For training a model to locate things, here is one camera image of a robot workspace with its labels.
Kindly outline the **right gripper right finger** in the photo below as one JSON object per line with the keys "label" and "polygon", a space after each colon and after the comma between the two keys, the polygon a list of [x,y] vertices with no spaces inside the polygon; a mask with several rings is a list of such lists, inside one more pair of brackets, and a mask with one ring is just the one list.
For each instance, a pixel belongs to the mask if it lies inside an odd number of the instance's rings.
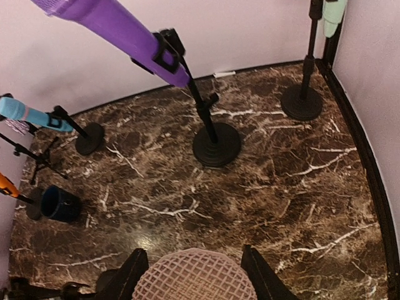
{"label": "right gripper right finger", "polygon": [[247,272],[257,299],[298,300],[285,284],[278,278],[259,251],[251,245],[243,247],[241,267]]}

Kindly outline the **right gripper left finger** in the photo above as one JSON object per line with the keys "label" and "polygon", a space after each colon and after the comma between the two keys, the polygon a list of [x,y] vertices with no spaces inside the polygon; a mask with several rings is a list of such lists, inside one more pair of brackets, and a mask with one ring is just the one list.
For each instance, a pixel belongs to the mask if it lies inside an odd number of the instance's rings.
{"label": "right gripper left finger", "polygon": [[149,269],[145,250],[135,249],[119,269],[110,269],[100,274],[96,281],[95,299],[130,300],[141,276]]}

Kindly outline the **pale pink microphone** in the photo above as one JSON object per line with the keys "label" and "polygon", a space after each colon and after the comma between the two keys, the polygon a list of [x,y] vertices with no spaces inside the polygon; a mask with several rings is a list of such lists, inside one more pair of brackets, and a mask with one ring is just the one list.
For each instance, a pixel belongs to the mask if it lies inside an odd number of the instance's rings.
{"label": "pale pink microphone", "polygon": [[133,299],[256,299],[245,270],[225,254],[191,248],[163,256],[140,277]]}

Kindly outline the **black round-base stand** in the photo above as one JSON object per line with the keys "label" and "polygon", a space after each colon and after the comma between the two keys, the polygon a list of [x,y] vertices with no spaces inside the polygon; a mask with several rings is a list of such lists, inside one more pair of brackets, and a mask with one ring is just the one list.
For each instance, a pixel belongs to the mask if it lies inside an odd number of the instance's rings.
{"label": "black round-base stand", "polygon": [[303,61],[302,83],[288,87],[281,96],[282,110],[287,116],[297,121],[311,121],[316,119],[323,110],[321,95],[309,86],[315,67],[314,47],[318,21],[322,16],[323,2],[312,0],[309,8],[311,30],[307,54]]}
{"label": "black round-base stand", "polygon": [[42,217],[40,202],[42,199],[44,190],[40,187],[35,187],[28,196],[25,196],[22,192],[15,198],[19,201],[26,203],[26,215],[29,219],[38,221]]}
{"label": "black round-base stand", "polygon": [[66,121],[78,132],[79,136],[76,139],[75,149],[80,155],[90,155],[103,143],[105,129],[100,124],[90,122],[86,127],[82,128],[61,106],[55,106],[52,114]]}
{"label": "black round-base stand", "polygon": [[211,107],[219,101],[216,93],[205,101],[194,82],[192,74],[184,59],[185,48],[175,29],[163,29],[160,32],[150,32],[140,25],[137,27],[142,39],[154,36],[153,45],[156,47],[151,54],[151,60],[159,68],[174,73],[182,64],[189,76],[187,86],[196,102],[197,114],[203,121],[204,127],[195,135],[192,150],[196,159],[206,167],[220,168],[235,160],[241,150],[241,138],[238,131],[223,122],[212,122]]}

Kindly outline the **purple microphone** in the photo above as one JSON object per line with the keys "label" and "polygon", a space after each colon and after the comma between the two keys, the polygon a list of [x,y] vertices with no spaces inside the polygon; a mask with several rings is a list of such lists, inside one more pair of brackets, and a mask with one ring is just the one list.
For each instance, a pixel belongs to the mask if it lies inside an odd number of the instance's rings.
{"label": "purple microphone", "polygon": [[178,52],[158,32],[152,33],[119,1],[34,1],[46,14],[78,23],[126,53],[168,84],[183,88],[189,75]]}

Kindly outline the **black round-base stand, orange mic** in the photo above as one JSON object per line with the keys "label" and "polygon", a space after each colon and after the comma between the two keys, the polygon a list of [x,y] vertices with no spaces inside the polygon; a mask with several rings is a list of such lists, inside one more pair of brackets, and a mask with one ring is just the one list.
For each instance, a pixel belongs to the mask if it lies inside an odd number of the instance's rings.
{"label": "black round-base stand, orange mic", "polygon": [[40,202],[42,199],[44,190],[40,187],[35,187],[28,196],[25,196],[22,192],[15,198],[19,201],[26,203],[26,215],[29,219],[38,221],[42,217]]}

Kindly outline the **orange microphone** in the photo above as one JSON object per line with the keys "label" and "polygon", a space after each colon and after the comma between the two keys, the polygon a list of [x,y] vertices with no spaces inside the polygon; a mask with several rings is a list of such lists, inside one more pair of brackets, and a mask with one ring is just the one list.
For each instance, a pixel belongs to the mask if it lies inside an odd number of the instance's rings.
{"label": "orange microphone", "polygon": [[1,193],[7,196],[17,198],[20,195],[17,187],[2,173],[0,173],[0,189]]}

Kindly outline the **black round-base stand, teal mic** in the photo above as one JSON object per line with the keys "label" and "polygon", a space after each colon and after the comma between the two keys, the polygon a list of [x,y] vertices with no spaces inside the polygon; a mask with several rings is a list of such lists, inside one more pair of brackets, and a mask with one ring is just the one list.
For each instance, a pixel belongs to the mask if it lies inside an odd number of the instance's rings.
{"label": "black round-base stand, teal mic", "polygon": [[52,114],[66,121],[78,132],[79,136],[76,139],[75,149],[80,155],[90,155],[103,143],[105,129],[100,124],[90,122],[86,127],[82,128],[61,106],[55,106]]}

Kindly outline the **black round-base stand, mint mic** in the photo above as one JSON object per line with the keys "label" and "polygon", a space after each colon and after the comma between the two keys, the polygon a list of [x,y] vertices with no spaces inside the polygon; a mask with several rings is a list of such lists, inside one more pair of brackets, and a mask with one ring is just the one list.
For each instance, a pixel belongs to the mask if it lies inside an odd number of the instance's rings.
{"label": "black round-base stand, mint mic", "polygon": [[322,16],[323,2],[312,0],[309,8],[311,30],[307,54],[303,61],[302,83],[288,87],[281,96],[282,110],[287,116],[297,121],[311,121],[316,119],[323,110],[321,95],[309,86],[315,67],[314,47],[318,21]]}

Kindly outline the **silver glitter microphone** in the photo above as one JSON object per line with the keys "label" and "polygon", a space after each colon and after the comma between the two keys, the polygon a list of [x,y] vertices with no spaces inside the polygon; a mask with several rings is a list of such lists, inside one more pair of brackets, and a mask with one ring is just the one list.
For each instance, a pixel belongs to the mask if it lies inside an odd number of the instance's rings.
{"label": "silver glitter microphone", "polygon": [[21,135],[26,135],[29,132],[29,125],[24,121],[5,119],[6,124],[15,132]]}

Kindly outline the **teal blue microphone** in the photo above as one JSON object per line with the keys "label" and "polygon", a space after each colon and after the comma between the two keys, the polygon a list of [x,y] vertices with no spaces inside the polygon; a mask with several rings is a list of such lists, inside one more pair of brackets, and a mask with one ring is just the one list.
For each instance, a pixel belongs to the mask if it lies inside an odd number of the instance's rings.
{"label": "teal blue microphone", "polygon": [[26,121],[55,131],[66,133],[74,131],[74,128],[63,119],[28,107],[21,101],[11,97],[1,98],[1,115],[8,119]]}

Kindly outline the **mint green microphone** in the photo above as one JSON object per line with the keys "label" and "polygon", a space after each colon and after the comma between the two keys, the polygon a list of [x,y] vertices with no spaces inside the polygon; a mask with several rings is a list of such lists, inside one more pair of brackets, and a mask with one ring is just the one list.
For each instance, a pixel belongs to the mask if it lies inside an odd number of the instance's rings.
{"label": "mint green microphone", "polygon": [[322,17],[324,20],[324,35],[326,38],[334,36],[341,24],[348,0],[323,1]]}

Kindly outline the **dark blue mug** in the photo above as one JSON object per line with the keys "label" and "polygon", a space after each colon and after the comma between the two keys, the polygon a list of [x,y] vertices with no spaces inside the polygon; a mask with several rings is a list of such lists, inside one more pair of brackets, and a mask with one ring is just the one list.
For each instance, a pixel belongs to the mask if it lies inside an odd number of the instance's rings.
{"label": "dark blue mug", "polygon": [[82,201],[80,197],[52,185],[44,191],[39,208],[41,214],[48,219],[72,223],[81,215]]}

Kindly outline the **black tripod shock-mount stand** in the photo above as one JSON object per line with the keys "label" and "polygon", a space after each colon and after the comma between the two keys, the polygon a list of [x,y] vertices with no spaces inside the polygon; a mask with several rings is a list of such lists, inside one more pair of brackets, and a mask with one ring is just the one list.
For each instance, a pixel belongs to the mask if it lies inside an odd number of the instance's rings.
{"label": "black tripod shock-mount stand", "polygon": [[[13,98],[13,95],[7,93],[7,94],[1,95],[1,98],[2,98],[2,97],[10,97],[10,98]],[[3,120],[5,120],[5,119],[7,119],[7,118],[1,115],[1,120],[3,121]],[[24,122],[27,123],[27,124],[29,125],[29,129],[32,129],[33,127],[35,127],[35,128],[36,128],[36,131],[38,130],[38,129],[37,129],[37,126],[38,126],[38,125],[31,124],[31,123],[26,122],[26,121],[24,121]],[[34,154],[33,152],[31,152],[30,150],[28,150],[27,148],[25,148],[25,147],[22,146],[21,144],[18,144],[18,143],[15,143],[15,142],[11,141],[8,137],[6,137],[6,136],[3,135],[3,134],[1,134],[1,138],[2,138],[3,140],[5,140],[6,142],[8,142],[9,144],[12,144],[12,145],[14,146],[14,152],[13,152],[13,154],[14,154],[15,156],[19,156],[20,154],[25,154],[25,155],[27,155],[28,157],[30,157],[30,158],[32,158],[33,160],[35,160],[35,164],[36,164],[36,165],[35,165],[34,173],[33,173],[32,178],[31,178],[31,182],[30,182],[31,185],[35,184],[37,173],[38,173],[40,170],[45,169],[45,168],[49,168],[50,170],[54,171],[56,174],[60,175],[60,176],[61,176],[62,178],[64,178],[64,179],[67,179],[67,178],[68,178],[68,176],[67,176],[66,174],[62,174],[61,172],[57,171],[56,169],[54,169],[54,168],[51,166],[51,162],[50,162],[50,150],[51,150],[51,147],[54,145],[54,143],[55,143],[56,141],[58,141],[58,138],[57,138],[57,137],[54,138],[53,141],[51,142],[51,144],[46,148],[46,150],[45,150],[44,152],[40,153],[40,154]]]}

